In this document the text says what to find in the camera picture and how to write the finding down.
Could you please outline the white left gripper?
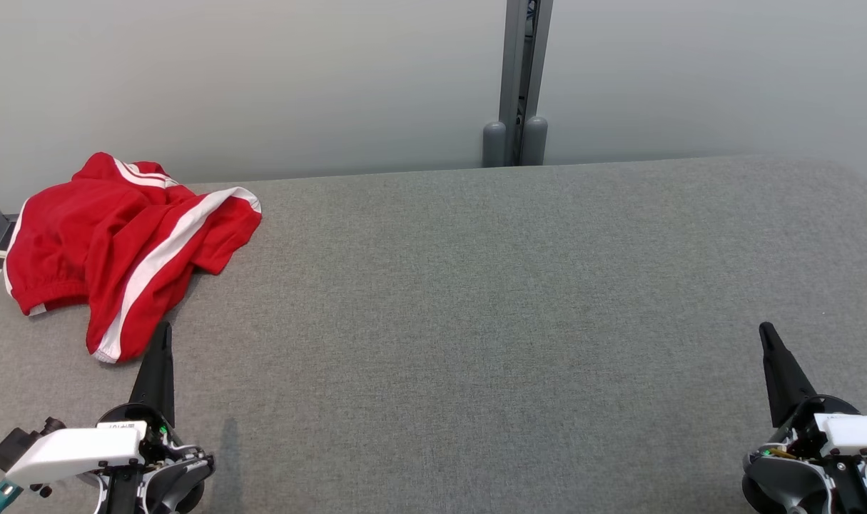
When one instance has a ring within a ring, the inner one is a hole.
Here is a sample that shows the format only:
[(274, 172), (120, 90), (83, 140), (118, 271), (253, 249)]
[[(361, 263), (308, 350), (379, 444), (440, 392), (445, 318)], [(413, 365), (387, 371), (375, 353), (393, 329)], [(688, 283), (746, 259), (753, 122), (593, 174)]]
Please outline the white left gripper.
[(157, 324), (129, 401), (94, 426), (42, 437), (5, 479), (48, 495), (52, 483), (80, 478), (98, 489), (93, 514), (186, 514), (186, 445), (173, 429), (169, 322)]

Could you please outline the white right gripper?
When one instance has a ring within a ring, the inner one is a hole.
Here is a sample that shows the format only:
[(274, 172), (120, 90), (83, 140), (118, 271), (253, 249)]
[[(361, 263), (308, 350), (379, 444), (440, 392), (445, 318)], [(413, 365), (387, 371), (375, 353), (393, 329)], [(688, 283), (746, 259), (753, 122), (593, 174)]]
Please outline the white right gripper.
[(867, 414), (832, 395), (817, 395), (770, 322), (759, 325), (772, 426), (786, 426), (789, 453), (802, 460), (867, 458)]

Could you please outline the red shorts with white stripe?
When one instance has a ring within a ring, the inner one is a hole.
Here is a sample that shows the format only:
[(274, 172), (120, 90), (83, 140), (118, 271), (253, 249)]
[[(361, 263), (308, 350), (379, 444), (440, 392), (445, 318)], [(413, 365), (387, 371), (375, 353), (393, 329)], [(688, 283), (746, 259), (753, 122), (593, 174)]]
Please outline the red shorts with white stripe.
[(129, 361), (183, 298), (192, 272), (220, 273), (262, 217), (246, 188), (196, 195), (182, 186), (61, 184), (20, 211), (5, 286), (25, 316), (87, 305), (88, 353)]

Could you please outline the grey cylindrical post foot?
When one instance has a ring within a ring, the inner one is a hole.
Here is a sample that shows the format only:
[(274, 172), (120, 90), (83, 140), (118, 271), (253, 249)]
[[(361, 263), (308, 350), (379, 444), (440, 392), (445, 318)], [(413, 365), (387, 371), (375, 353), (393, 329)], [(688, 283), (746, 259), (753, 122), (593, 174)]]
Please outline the grey cylindrical post foot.
[(482, 130), (481, 167), (503, 167), (506, 159), (506, 126), (502, 121), (492, 121)]
[(545, 144), (547, 143), (547, 120), (534, 116), (522, 127), (519, 166), (543, 166)]

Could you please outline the grey metal partition post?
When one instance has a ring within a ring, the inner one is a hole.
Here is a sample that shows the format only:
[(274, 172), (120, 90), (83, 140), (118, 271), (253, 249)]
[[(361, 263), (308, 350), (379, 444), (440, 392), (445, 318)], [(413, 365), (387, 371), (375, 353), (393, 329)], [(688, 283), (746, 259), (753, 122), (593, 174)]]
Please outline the grey metal partition post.
[(522, 127), (538, 114), (554, 0), (506, 0), (498, 120), (506, 126), (504, 166), (518, 166)]

